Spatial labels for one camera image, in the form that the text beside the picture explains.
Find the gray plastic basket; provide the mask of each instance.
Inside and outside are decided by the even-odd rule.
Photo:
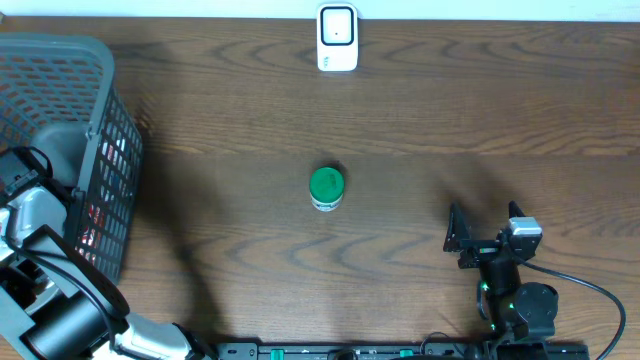
[[[115,282],[133,216],[142,141],[113,86],[114,67],[109,49],[93,38],[0,34],[0,151],[29,145],[39,134],[60,138],[60,124],[83,127],[77,201],[64,238]]]

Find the black wire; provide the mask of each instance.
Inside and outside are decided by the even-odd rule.
[[[47,170],[47,176],[52,178],[53,177],[53,166],[51,165],[51,160],[49,159],[47,154],[45,154],[44,151],[38,149],[35,146],[27,146],[25,148],[28,149],[28,150],[37,152],[38,154],[40,154],[40,156],[42,156],[47,161],[47,169],[46,169]]]
[[[358,354],[356,354],[356,351],[353,349],[342,349],[336,352],[335,354],[333,354],[333,360],[339,360],[340,357],[345,354],[353,354],[353,359],[358,360]]]
[[[9,249],[13,250],[13,252],[15,252],[18,255],[21,255],[26,259],[33,261],[37,265],[45,267],[53,271],[54,273],[60,275],[65,280],[75,285],[78,288],[78,290],[80,290],[87,297],[87,299],[93,304],[93,306],[96,307],[96,309],[98,309],[98,312],[102,316],[102,320],[104,321],[104,324],[107,327],[107,333],[109,335],[109,349],[113,351],[115,349],[115,341],[116,341],[115,332],[113,330],[113,326],[111,325],[111,320],[109,319],[110,317],[109,313],[107,312],[107,309],[105,309],[105,307],[102,305],[100,300],[98,300],[98,297],[95,294],[93,294],[91,290],[89,290],[89,288],[87,288],[82,282],[80,282],[80,280],[76,279],[73,275],[62,270],[58,266],[48,262],[47,260],[42,259],[41,256],[44,255],[45,253],[37,252],[37,255],[36,255],[35,252],[32,253],[29,250],[25,250],[17,247],[11,240],[7,238],[4,238],[4,240],[7,246],[9,247]],[[58,256],[57,254],[50,254],[50,255],[52,257]]]
[[[622,305],[622,303],[620,302],[620,300],[618,300],[618,298],[613,295],[612,293],[610,293],[609,291],[601,288],[600,286],[596,285],[596,284],[592,284],[588,281],[582,280],[582,279],[578,279],[577,277],[573,277],[571,275],[567,275],[567,274],[563,274],[559,271],[555,271],[555,270],[550,270],[547,268],[543,268],[541,266],[538,265],[533,265],[533,264],[529,264],[528,262],[526,262],[524,259],[516,256],[515,254],[513,255],[513,259],[521,264],[524,265],[530,269],[536,270],[536,271],[540,271],[543,272],[545,274],[549,274],[549,275],[553,275],[555,277],[559,277],[561,279],[564,280],[569,280],[569,281],[573,281],[577,284],[580,284],[582,286],[586,286],[591,290],[597,291],[600,294],[608,297],[609,299],[611,299],[611,301],[613,301],[616,306],[618,307],[618,311],[620,312],[620,323],[618,324],[618,331],[616,331],[616,334],[613,336],[613,339],[611,339],[611,342],[609,343],[609,345],[607,345],[607,347],[604,349],[604,351],[602,352],[602,354],[600,354],[596,360],[602,360],[604,358],[606,358],[609,353],[611,353],[611,350],[613,350],[613,348],[616,346],[616,344],[618,343],[618,340],[620,340],[620,337],[622,337],[622,332],[624,331],[624,327],[625,324],[627,322],[627,313],[624,310],[624,305]]]
[[[422,344],[420,344],[420,354],[426,355],[424,353],[425,352],[425,346],[427,346],[427,344],[431,341],[431,338],[433,337],[433,335],[442,335],[442,336],[446,337],[447,339],[451,339],[451,337],[449,335],[443,333],[442,331],[434,331],[431,334],[427,335],[427,337],[424,338],[424,340],[422,341]],[[456,349],[458,354],[460,354],[460,356],[464,357],[464,353],[462,352],[462,350],[460,350],[458,345],[456,345],[454,343],[451,343],[451,345],[453,345],[453,347]]]

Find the wall outlet device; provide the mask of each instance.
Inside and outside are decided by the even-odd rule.
[[[318,69],[351,71],[358,65],[358,12],[350,4],[318,9]]]

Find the black cable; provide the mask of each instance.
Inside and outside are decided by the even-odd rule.
[[[449,335],[443,333],[442,331],[434,331],[431,334],[427,335],[427,337],[424,338],[424,340],[422,341],[422,344],[420,344],[420,354],[426,355],[424,353],[425,352],[425,346],[427,346],[427,344],[431,341],[431,338],[433,337],[433,335],[442,335],[442,336],[446,337],[447,339],[451,339],[451,337]],[[458,354],[460,354],[460,356],[464,357],[464,352],[462,352],[462,350],[460,350],[458,345],[456,345],[454,343],[451,343],[451,345],[453,345],[453,347],[456,349]]]
[[[54,273],[60,275],[65,280],[75,285],[78,288],[78,290],[80,290],[87,297],[87,299],[93,304],[93,306],[95,306],[96,309],[98,309],[98,312],[102,316],[102,320],[104,320],[104,324],[107,327],[107,333],[109,335],[109,349],[112,351],[115,349],[115,341],[116,341],[115,332],[113,330],[113,326],[111,325],[111,320],[109,319],[110,315],[107,312],[107,309],[105,309],[105,307],[102,305],[100,300],[98,300],[98,297],[95,294],[93,294],[91,290],[89,290],[89,288],[87,288],[82,282],[80,282],[80,280],[76,279],[73,275],[62,270],[61,268],[50,263],[49,261],[42,259],[41,258],[43,254],[42,252],[37,252],[37,255],[36,255],[35,252],[32,253],[29,250],[25,250],[17,247],[11,240],[7,238],[4,238],[3,240],[5,240],[5,243],[7,244],[9,249],[13,250],[14,253],[21,255],[26,259],[31,260],[37,265],[40,265],[42,267],[45,267],[53,271]]]
[[[47,176],[52,178],[53,177],[53,166],[51,165],[51,159],[49,159],[47,154],[45,154],[44,151],[38,149],[35,146],[26,146],[25,148],[28,149],[28,150],[37,152],[38,154],[40,154],[40,156],[42,156],[45,159],[45,161],[47,162],[47,169],[46,169],[47,170]]]
[[[336,352],[335,354],[333,354],[333,360],[340,360],[340,357],[346,354],[353,354],[353,359],[358,360],[358,354],[356,354],[355,350],[353,349],[342,349]]]
[[[624,305],[622,305],[622,303],[620,302],[620,300],[618,300],[618,298],[613,295],[612,293],[610,293],[609,291],[601,288],[600,286],[596,285],[596,284],[592,284],[588,281],[582,280],[582,279],[578,279],[577,277],[573,277],[571,275],[567,275],[567,274],[563,274],[559,271],[555,271],[555,270],[550,270],[547,268],[543,268],[541,266],[538,265],[533,265],[533,264],[529,264],[528,262],[526,262],[524,259],[516,256],[515,254],[513,254],[512,252],[512,256],[513,259],[521,265],[524,265],[530,269],[536,270],[536,271],[540,271],[542,273],[545,274],[549,274],[555,277],[559,277],[561,279],[564,280],[569,280],[569,281],[573,281],[577,284],[580,284],[582,286],[586,286],[591,290],[597,291],[600,294],[608,297],[609,299],[611,299],[611,301],[613,301],[616,306],[618,307],[618,311],[620,312],[620,323],[618,324],[618,331],[616,331],[616,334],[613,336],[613,339],[611,339],[611,342],[609,343],[609,345],[607,345],[607,347],[604,349],[604,351],[602,352],[602,354],[600,354],[596,360],[602,360],[604,358],[607,357],[607,355],[609,355],[609,353],[611,353],[611,350],[613,350],[613,348],[616,346],[616,344],[618,343],[618,340],[620,340],[620,337],[622,337],[622,332],[624,331],[624,327],[625,324],[627,322],[627,313],[624,310]]]

